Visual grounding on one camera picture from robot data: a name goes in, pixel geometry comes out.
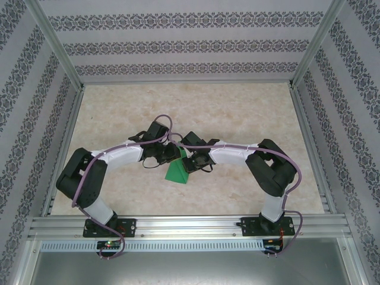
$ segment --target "beige floor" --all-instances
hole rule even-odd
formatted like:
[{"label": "beige floor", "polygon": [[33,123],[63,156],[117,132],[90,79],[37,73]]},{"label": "beige floor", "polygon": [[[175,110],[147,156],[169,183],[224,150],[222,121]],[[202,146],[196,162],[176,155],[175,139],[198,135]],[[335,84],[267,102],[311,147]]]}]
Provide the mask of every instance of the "beige floor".
[{"label": "beige floor", "polygon": [[[303,182],[289,196],[287,208],[323,213],[287,84],[156,84],[86,87],[69,148],[99,150],[146,130],[159,114],[174,120],[173,130],[194,131],[208,141],[275,141],[303,172]],[[144,169],[124,166],[106,176],[103,199],[118,214],[219,215],[258,214],[264,192],[247,167],[216,165],[212,173],[195,172],[186,185],[164,179],[168,164]],[[80,214],[59,191],[52,214]]]}]

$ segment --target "green triangular block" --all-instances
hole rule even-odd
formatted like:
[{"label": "green triangular block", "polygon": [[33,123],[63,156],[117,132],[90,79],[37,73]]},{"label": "green triangular block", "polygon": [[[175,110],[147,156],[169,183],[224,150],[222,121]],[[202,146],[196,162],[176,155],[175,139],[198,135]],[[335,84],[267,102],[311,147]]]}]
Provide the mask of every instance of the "green triangular block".
[{"label": "green triangular block", "polygon": [[[186,157],[186,151],[180,148],[181,158]],[[165,176],[166,180],[186,184],[189,179],[189,173],[183,168],[182,159],[172,161]]]}]

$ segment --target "wall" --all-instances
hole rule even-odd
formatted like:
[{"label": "wall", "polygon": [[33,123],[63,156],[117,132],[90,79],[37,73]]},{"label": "wall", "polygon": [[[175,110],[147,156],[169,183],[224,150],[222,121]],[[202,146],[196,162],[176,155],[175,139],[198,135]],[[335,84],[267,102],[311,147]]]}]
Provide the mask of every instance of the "wall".
[{"label": "wall", "polygon": [[85,83],[291,79],[331,0],[40,1]]},{"label": "wall", "polygon": [[76,90],[21,0],[0,1],[0,284],[39,216]]},{"label": "wall", "polygon": [[380,284],[380,1],[347,1],[297,87],[336,206]]}]

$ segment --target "black mounting plate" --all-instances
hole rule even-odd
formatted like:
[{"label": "black mounting plate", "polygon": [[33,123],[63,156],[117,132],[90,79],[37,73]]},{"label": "black mounting plate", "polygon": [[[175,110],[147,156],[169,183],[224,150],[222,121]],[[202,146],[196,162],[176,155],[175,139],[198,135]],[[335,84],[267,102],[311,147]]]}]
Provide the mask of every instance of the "black mounting plate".
[{"label": "black mounting plate", "polygon": [[[136,232],[135,218],[118,218],[115,230],[125,238],[134,238]],[[118,236],[91,221],[89,218],[84,223],[84,238],[118,238]]]},{"label": "black mounting plate", "polygon": [[261,218],[259,217],[244,217],[240,219],[240,227],[242,228],[243,236],[279,236],[280,229],[283,229],[284,236],[294,236],[295,227],[291,217],[283,217],[277,224],[277,227],[271,232],[266,232],[261,227]]}]

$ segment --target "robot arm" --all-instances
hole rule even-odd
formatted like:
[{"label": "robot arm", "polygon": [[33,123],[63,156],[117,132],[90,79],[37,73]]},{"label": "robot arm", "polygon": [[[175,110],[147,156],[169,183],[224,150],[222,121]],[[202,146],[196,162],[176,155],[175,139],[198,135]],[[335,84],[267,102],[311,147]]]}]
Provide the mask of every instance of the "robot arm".
[{"label": "robot arm", "polygon": [[[140,132],[124,142],[125,147],[99,157],[88,171],[82,192],[77,199],[77,205],[89,213],[92,218],[114,228],[117,215],[99,197],[106,172],[128,163],[140,162],[147,157],[155,157],[158,164],[170,163],[181,158],[181,152],[172,142],[168,144],[160,141],[149,143],[161,138],[168,131],[168,127],[154,121],[148,131]],[[141,143],[141,145],[130,146],[135,143]],[[269,224],[276,223],[281,219],[284,213],[285,191],[297,171],[286,159],[267,152],[249,150],[249,147],[260,147],[284,154],[273,141],[263,140],[260,144],[251,145],[228,144],[216,139],[205,142],[190,132],[181,140],[180,144],[192,153],[191,157],[182,159],[182,164],[188,173],[220,163],[248,166],[259,186],[265,191],[265,202],[261,211],[262,218]],[[83,171],[102,152],[104,151],[77,149],[58,178],[56,187],[73,200]]]}]

